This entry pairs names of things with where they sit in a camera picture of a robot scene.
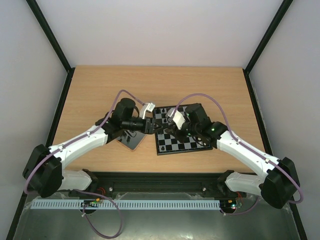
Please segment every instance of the purple cable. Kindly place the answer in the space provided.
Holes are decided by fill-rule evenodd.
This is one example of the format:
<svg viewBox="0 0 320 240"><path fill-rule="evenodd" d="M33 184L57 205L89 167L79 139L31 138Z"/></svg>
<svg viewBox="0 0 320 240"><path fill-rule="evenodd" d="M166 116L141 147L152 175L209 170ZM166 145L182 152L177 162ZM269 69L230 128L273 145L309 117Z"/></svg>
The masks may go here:
<svg viewBox="0 0 320 240"><path fill-rule="evenodd" d="M242 211L242 212L235 212L235 213L225 213L222 209L220 209L220 212L225 214L225 215L229 215L229 216L247 214L247 213L251 212L258 205L259 199L260 198L257 197L255 203L248 210L245 210L245 211Z"/></svg>
<svg viewBox="0 0 320 240"><path fill-rule="evenodd" d="M98 131L99 128L101 128L101 127L106 123L106 121L109 119L109 117L110 117L110 115L111 115L111 112L115 109L115 106L116 106L116 103L117 103L117 101L118 101L118 98L119 98L120 94L123 93L123 92L127 93L128 95L130 95L133 99L135 99L135 100L136 100L138 103L140 103L141 105L144 105L144 103L143 103L141 100L139 100L138 98L136 98L135 96L133 96L133 95L132 95L130 92L128 92L127 90L124 90L124 89L120 90L120 91L118 92L118 94L116 95L116 97L115 97L115 99L114 99L114 101L113 101L113 103L112 103L112 106L111 106L108 114L106 115L106 117L105 117L104 120L102 121L102 123L101 123L99 126L97 126L94 130L92 130L92 131L90 132L90 134L94 134L96 131ZM63 148L65 149L65 148L68 147L69 145L74 144L75 142L77 142L77 141L79 141L79 140L81 140L81 139L83 139L83 138L85 138L85 137L87 137L87 136L88 136L87 134L80 135L79 137L77 137L77 138L75 138L75 139L67 142L65 145L63 145ZM28 185L29 185L30 180L32 179L32 177L33 177L33 176L35 175L35 173L37 172L37 170L38 170L38 169L42 166L42 164L44 164L50 157L52 157L54 154L58 153L59 151L60 151L60 149L57 149L57 150L51 152L49 155L45 156L45 158L42 159L42 160L38 163L37 166L35 166L35 168L34 168L34 169L32 170L32 172L30 173L29 177L28 177L28 178L26 179L26 181L25 181L24 188L23 188L25 194L29 194L29 193L30 193L30 192L28 191Z"/></svg>
<svg viewBox="0 0 320 240"><path fill-rule="evenodd" d="M93 192L88 192L88 191L81 191L81 190L77 190L75 189L75 191L79 192L79 193L82 193L82 194L88 194L88 195L93 195L93 196L97 196L97 197L101 197L101 198L104 198L108 201L110 201L114 206L115 208L117 209L118 213L119 213L119 216L120 216L120 227L119 227L119 230L118 232L113 235L113 236L106 236L106 235L103 235L101 232L99 232L94 226L93 224L90 222L88 216L86 215L86 207L87 207L87 204L83 207L82 209L82 213L84 214L83 216L86 218L86 220L88 221L90 227L92 228L92 230L97 234L99 235L101 238L104 238L104 239L115 239L116 237L119 237L119 235L121 234L121 231L122 231L122 227L124 225L124 216L122 215L118 205L109 197L106 197L104 195L101 195L101 194L98 194L98 193L93 193Z"/></svg>
<svg viewBox="0 0 320 240"><path fill-rule="evenodd" d="M217 107L220 109L221 113L222 113L222 116L224 118L224 121L225 121L225 124L226 124L226 127L228 128L228 131L231 135L231 137L238 143L240 144L241 146L243 146L244 148L246 148L247 150L249 150L250 152L252 152L253 154L257 155L258 157L260 157L261 159L263 160L266 160L267 158L263 155L261 155L259 152L255 151L254 149L252 149L251 147L247 146L246 144L244 144L243 142L241 141L238 141L238 139L236 138L236 136L234 135L234 133L232 132L231 130L231 127L229 125L229 122L228 122L228 119L227 119L227 116L226 116L226 113L225 111L222 109L222 107L220 106L220 104L211 96L207 95L207 94L204 94L204 93L193 93L193 94L190 94L186 97L184 97L183 99L181 99L179 101L179 103L175 106L174 108L174 111L173 111L173 114L172 116L175 115L176 111L178 110L178 107L181 105L181 103L185 100L187 100L188 98L191 98L191 97L194 97L194 96L202 96L202 97L206 97L208 99L210 99L211 101L213 101ZM292 204L299 204L303 201L304 199L304 194L301 190L301 188L298 186L298 184L293 180L293 178L287 174L281 167L279 167L277 164L275 164L274 162L272 161L268 161L268 163L270 163L272 166L274 166L275 168L277 168L280 172L282 172L288 179L289 181L295 186L295 188L297 189L297 191L299 192L300 194L300 199L298 201L292 201L292 200L289 200L288 202L289 203L292 203Z"/></svg>

